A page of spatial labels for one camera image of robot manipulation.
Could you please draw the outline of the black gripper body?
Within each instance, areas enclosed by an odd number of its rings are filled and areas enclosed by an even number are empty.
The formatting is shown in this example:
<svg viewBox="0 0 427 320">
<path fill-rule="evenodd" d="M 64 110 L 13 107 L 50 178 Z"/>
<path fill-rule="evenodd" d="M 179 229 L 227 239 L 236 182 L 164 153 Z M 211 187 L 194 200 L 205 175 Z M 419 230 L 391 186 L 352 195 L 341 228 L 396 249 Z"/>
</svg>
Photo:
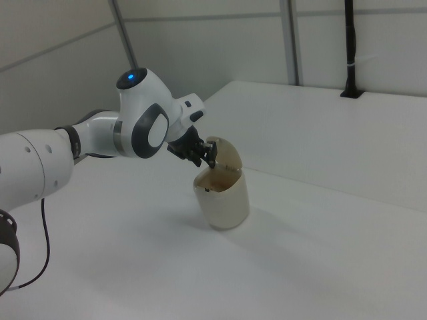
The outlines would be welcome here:
<svg viewBox="0 0 427 320">
<path fill-rule="evenodd" d="M 167 144 L 167 150 L 180 159 L 189 160 L 189 151 L 191 148 L 197 147 L 200 152 L 201 143 L 203 143 L 203 140 L 199 137 L 197 129 L 195 127 L 190 127 L 182 137 L 169 142 Z"/>
</svg>

